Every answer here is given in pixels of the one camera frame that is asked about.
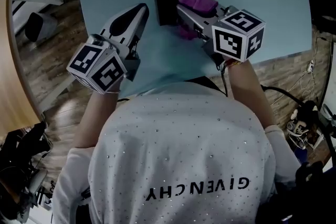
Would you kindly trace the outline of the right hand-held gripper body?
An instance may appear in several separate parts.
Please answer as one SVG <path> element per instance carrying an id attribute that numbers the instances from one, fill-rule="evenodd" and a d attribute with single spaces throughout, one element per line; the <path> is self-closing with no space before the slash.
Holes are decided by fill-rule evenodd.
<path id="1" fill-rule="evenodd" d="M 262 47 L 266 23 L 245 9 L 218 5 L 208 14 L 195 14 L 205 25 L 202 33 L 212 40 L 216 54 L 245 62 Z"/>

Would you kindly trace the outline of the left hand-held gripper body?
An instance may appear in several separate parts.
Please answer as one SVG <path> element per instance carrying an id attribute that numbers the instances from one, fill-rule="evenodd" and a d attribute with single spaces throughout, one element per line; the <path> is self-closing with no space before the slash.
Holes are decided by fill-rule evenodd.
<path id="1" fill-rule="evenodd" d="M 139 38 L 129 44 L 103 35 L 90 35 L 76 51 L 67 70 L 84 86 L 100 94 L 113 92 L 112 88 L 123 78 L 133 81 L 140 65 L 136 51 Z"/>

